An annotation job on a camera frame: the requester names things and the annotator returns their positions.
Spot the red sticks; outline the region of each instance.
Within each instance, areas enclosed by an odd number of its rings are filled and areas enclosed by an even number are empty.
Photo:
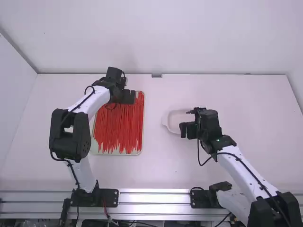
[[[99,152],[120,154],[140,153],[142,150],[144,93],[137,92],[134,105],[108,104],[101,107],[96,116],[93,137]]]

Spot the metal frame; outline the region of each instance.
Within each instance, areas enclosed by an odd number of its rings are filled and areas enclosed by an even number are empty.
[[[119,189],[119,205],[108,208],[115,219],[220,221],[226,209],[192,209],[187,189]],[[303,214],[303,192],[294,193]],[[71,191],[0,191],[0,218],[60,218]],[[106,219],[103,208],[80,207],[79,220]],[[68,218],[77,217],[71,207]]]

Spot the white wall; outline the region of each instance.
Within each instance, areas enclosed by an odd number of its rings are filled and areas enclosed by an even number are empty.
[[[287,74],[303,108],[301,0],[2,0],[39,72]]]
[[[0,169],[37,74],[0,34]]]
[[[0,172],[0,190],[65,190],[74,186],[66,165],[53,161],[49,154],[51,114],[55,108],[75,103],[86,85],[102,76],[37,77]],[[181,139],[161,125],[162,116],[171,108],[202,105],[218,111],[223,132],[237,142],[266,180],[280,190],[302,191],[303,116],[285,75],[126,76],[129,89],[145,94],[143,150],[131,157],[89,155],[101,187],[191,188],[226,180],[233,183],[213,160],[202,168],[198,165],[196,140]],[[208,155],[201,150],[200,158],[204,161]]]

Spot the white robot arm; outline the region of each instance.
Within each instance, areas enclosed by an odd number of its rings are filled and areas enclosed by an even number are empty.
[[[117,68],[109,67],[107,75],[85,90],[85,95],[66,110],[56,109],[52,114],[49,148],[55,160],[64,160],[76,180],[75,189],[92,193],[97,184],[87,154],[91,138],[89,121],[108,102],[133,104],[135,91],[125,89],[126,77]],[[73,132],[64,128],[73,126]]]
[[[199,198],[195,206],[215,204],[212,200],[215,197],[218,205],[231,211],[245,226],[302,226],[297,199],[290,192],[281,193],[252,167],[236,142],[222,134],[215,110],[195,107],[188,113],[195,115],[195,121],[179,124],[181,137],[197,139],[198,148],[200,142],[204,151],[224,167],[242,192],[234,191],[228,182],[212,185],[209,191],[191,191],[192,195],[202,194],[203,199]]]

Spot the black bracket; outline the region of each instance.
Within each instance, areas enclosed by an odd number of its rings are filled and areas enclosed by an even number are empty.
[[[193,209],[221,208],[217,199],[217,191],[228,191],[232,184],[224,181],[209,186],[209,190],[190,190],[190,206]]]
[[[190,206],[193,209],[212,208],[208,190],[191,190]]]
[[[118,189],[100,189],[96,184],[91,193],[82,189],[73,190],[71,193],[72,207],[117,207],[119,199]]]

